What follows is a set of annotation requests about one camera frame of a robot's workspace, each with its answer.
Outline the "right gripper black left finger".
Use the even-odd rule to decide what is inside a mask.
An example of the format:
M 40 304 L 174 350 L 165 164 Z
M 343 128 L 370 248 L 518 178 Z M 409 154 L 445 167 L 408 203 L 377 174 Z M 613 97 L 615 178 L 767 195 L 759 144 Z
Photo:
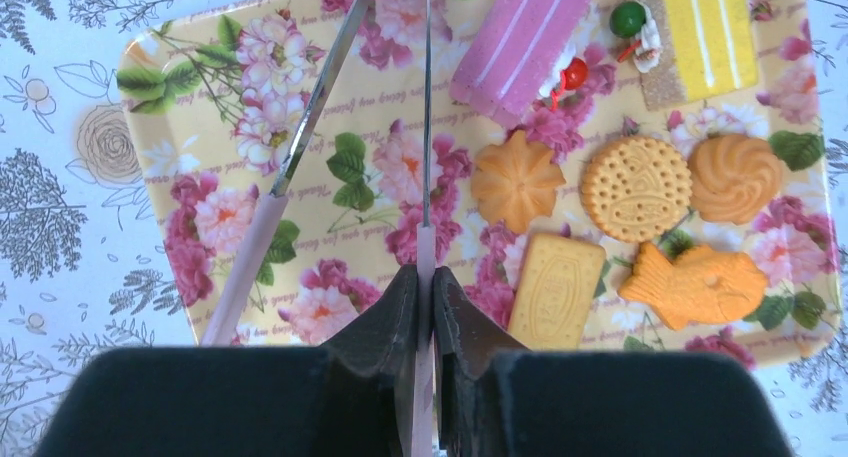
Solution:
M 411 451 L 418 273 L 402 266 L 382 296 L 324 343 L 332 358 L 326 456 Z

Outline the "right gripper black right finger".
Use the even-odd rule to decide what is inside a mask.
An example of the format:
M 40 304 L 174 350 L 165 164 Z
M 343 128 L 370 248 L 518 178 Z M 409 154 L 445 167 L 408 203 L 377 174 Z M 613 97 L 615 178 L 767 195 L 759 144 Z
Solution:
M 447 267 L 435 271 L 436 402 L 440 448 L 449 456 L 506 456 L 497 377 L 500 351 L 524 350 L 475 306 Z

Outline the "pink handled metal tongs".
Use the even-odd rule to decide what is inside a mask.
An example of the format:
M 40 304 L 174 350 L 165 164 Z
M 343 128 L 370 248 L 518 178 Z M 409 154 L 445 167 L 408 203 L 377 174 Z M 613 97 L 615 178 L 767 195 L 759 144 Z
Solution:
M 273 231 L 288 205 L 287 191 L 306 151 L 327 98 L 337 80 L 358 29 L 373 0 L 354 0 L 339 34 L 327 55 L 303 116 L 296 127 L 292 144 L 267 195 L 259 199 L 251 224 L 235 256 L 220 300 L 199 340 L 202 346 L 225 345 L 230 342 L 246 306 L 249 289 L 261 262 L 270 248 Z M 436 266 L 436 236 L 431 219 L 431 0 L 425 0 L 425 97 L 423 138 L 422 222 L 417 230 L 416 270 L 418 289 L 413 296 L 412 326 L 415 351 L 411 364 L 402 371 L 395 399 L 395 415 L 404 456 L 431 456 L 433 434 L 433 362 L 432 281 Z

